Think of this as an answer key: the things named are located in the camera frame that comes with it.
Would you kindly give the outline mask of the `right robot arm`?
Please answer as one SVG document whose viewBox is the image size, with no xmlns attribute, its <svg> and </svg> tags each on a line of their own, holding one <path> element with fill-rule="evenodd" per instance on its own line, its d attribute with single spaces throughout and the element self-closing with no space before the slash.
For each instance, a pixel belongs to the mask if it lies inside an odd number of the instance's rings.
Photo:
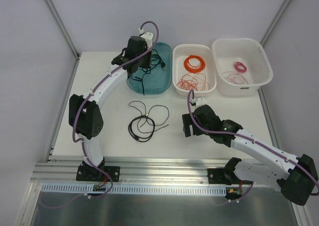
<svg viewBox="0 0 319 226">
<path fill-rule="evenodd" d="M 267 145 L 232 120 L 221 120 L 208 105 L 197 107 L 182 115 L 186 137 L 206 135 L 214 142 L 241 151 L 257 164 L 232 157 L 224 168 L 213 170 L 212 181 L 232 185 L 240 181 L 266 185 L 279 190 L 290 202 L 304 206 L 311 196 L 318 196 L 314 188 L 319 177 L 313 159 L 303 154 L 298 157 Z"/>
</svg>

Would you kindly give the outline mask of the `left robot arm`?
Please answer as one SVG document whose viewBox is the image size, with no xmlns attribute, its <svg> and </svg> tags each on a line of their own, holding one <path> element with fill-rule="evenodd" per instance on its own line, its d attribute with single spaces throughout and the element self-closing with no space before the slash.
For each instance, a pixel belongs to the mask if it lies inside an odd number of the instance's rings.
<svg viewBox="0 0 319 226">
<path fill-rule="evenodd" d="M 114 180 L 107 172 L 104 156 L 97 136 L 103 129 L 101 108 L 107 98 L 139 68 L 148 69 L 151 63 L 152 48 L 155 45 L 150 32 L 131 36 L 127 47 L 116 56 L 109 72 L 82 95 L 73 94 L 69 99 L 69 125 L 72 127 L 72 140 L 82 145 L 84 160 L 78 167 L 77 181 Z"/>
</svg>

